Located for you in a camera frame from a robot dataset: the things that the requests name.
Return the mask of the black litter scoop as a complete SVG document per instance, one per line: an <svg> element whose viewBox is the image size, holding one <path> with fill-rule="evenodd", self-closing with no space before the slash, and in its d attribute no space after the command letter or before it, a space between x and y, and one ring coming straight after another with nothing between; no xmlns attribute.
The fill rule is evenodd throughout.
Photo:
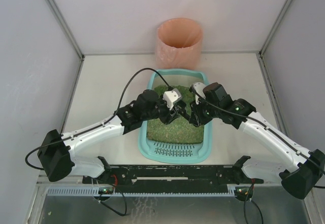
<svg viewBox="0 0 325 224"><path fill-rule="evenodd" d="M186 108L177 108L177 114L183 117L188 123L191 123L191 115L188 114Z"/></svg>

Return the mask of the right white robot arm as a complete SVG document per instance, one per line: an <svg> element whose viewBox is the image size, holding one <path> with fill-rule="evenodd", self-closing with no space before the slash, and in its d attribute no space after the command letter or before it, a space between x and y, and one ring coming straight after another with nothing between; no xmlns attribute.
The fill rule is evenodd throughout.
<svg viewBox="0 0 325 224"><path fill-rule="evenodd" d="M215 118L221 119L257 140L278 158L278 163L270 163L244 157L240 168L247 178L280 183L290 195L300 200L317 187L324 175L322 151L311 151L299 145L267 122L251 103L245 99L233 100L217 82L209 85L196 82L189 90L195 94L195 100L190 104L191 124L201 126Z"/></svg>

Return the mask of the teal plastic litter box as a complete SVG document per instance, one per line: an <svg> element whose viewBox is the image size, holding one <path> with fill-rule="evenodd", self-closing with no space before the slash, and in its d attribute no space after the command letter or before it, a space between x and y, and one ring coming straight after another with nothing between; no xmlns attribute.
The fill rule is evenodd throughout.
<svg viewBox="0 0 325 224"><path fill-rule="evenodd" d="M170 85L181 85L190 87L193 83L201 82L209 84L205 73L186 69L158 69L157 70ZM211 153L212 148L212 122L201 127L204 130L203 139L200 143L166 143L150 140L147 137L148 123L160 120L150 120L142 124L139 137L138 148L142 155L148 159L168 163L168 164L195 164L204 161Z"/></svg>

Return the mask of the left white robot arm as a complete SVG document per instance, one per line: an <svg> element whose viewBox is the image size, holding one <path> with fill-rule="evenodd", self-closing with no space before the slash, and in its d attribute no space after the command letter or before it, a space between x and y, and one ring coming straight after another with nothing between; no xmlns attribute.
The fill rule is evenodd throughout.
<svg viewBox="0 0 325 224"><path fill-rule="evenodd" d="M163 95L147 89L136 100L93 125L63 134L51 130L37 155L50 182L73 175L97 178L108 170L107 161L102 156L81 156L82 151L101 141L134 131L148 120L159 119L163 124L170 124L185 108L178 89L168 90Z"/></svg>

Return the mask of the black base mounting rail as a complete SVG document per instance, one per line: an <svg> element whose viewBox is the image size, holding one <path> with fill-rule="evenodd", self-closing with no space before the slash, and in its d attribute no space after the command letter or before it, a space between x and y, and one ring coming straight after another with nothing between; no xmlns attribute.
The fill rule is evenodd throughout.
<svg viewBox="0 0 325 224"><path fill-rule="evenodd" d="M83 177L84 184L114 184L119 190L198 193L252 184L239 168L224 165L111 165L101 176Z"/></svg>

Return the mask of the pink lined trash bin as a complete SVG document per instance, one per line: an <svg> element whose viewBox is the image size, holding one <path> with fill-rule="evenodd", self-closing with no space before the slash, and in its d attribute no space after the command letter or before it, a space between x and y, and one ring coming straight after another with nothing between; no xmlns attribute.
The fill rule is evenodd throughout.
<svg viewBox="0 0 325 224"><path fill-rule="evenodd" d="M194 20L174 18L157 29L155 57L160 69L195 70L201 59L203 30Z"/></svg>

